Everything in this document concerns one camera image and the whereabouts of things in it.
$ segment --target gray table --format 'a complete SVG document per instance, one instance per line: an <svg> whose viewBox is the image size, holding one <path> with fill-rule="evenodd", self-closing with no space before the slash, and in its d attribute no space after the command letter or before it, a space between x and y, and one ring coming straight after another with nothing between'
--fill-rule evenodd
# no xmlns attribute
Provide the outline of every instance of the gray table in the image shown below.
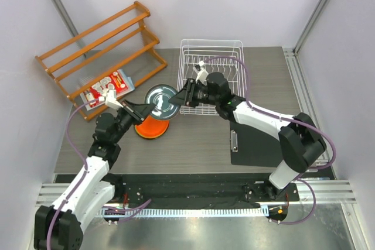
<svg viewBox="0 0 375 250"><path fill-rule="evenodd" d="M148 89L155 84L177 84L179 49L158 52L168 67L138 87L127 99L143 102ZM251 72L252 102L274 111L297 114L299 106L280 47L245 48L244 55ZM154 68L140 57L127 65L133 79ZM76 116L71 125L71 138L83 153L92 144L95 123ZM271 172L269 167L233 166L230 164L229 123L220 117L178 115L159 139L144 140L133 129L120 140L120 156L113 173L230 173ZM75 152L63 141L55 173L77 173L82 164Z"/></svg>

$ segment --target white wire dish rack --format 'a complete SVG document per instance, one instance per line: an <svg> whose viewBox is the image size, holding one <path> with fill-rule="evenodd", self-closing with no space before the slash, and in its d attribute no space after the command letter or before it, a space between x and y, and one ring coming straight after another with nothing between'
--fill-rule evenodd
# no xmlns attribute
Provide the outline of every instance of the white wire dish rack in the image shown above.
<svg viewBox="0 0 375 250"><path fill-rule="evenodd" d="M208 60L216 56L230 56L244 61L243 45L239 40L206 40L183 39L180 48L178 91L182 89L188 78L196 79L194 66L205 62L208 73L221 72L229 82L232 92L244 97L246 88L245 70L231 58ZM215 106L203 105L195 108L181 107L181 114L218 115Z"/></svg>

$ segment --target black clipboard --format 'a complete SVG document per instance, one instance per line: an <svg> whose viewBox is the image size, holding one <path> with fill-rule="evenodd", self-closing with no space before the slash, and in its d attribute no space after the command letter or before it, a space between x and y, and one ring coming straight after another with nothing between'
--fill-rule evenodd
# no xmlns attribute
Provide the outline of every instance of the black clipboard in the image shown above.
<svg viewBox="0 0 375 250"><path fill-rule="evenodd" d="M230 138L232 165L277 167L282 161L279 141L258 129L231 122Z"/></svg>

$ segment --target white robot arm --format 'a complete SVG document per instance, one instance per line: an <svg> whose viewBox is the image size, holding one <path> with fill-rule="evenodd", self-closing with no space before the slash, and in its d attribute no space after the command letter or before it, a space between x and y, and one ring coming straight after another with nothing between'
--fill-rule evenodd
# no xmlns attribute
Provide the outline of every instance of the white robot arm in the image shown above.
<svg viewBox="0 0 375 250"><path fill-rule="evenodd" d="M198 67L199 71L204 70L202 65ZM320 134L304 126L284 121L296 119L316 127L309 115L303 112L297 116L280 114L251 103L252 107L249 107L245 98L232 94L222 73L210 73L201 77L202 79L197 80L188 79L169 102L188 107L196 107L200 103L215 105L222 118L251 126L278 140L283 161L267 180L265 191L270 198L275 199L283 194L286 186L305 173L326 150L326 143Z"/></svg>
<svg viewBox="0 0 375 250"><path fill-rule="evenodd" d="M141 124L155 105L137 105L128 101L119 103L115 91L105 93L105 104L116 109L117 116L103 113L97 118L87 165L82 167L66 191L51 206L40 206L37 210L35 249L47 249L47 233L56 213L57 220L49 243L51 249L79 249L86 228L103 205L124 194L122 177L109 173L121 150L117 142L131 126Z"/></svg>

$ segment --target orange plate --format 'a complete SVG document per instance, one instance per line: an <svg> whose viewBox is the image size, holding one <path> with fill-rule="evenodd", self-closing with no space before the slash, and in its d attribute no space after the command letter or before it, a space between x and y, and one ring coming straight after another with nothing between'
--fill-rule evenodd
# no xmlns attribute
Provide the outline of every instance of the orange plate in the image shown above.
<svg viewBox="0 0 375 250"><path fill-rule="evenodd" d="M160 137L168 129L169 120L157 120L150 115L140 124L135 125L137 134L145 139L155 139Z"/></svg>

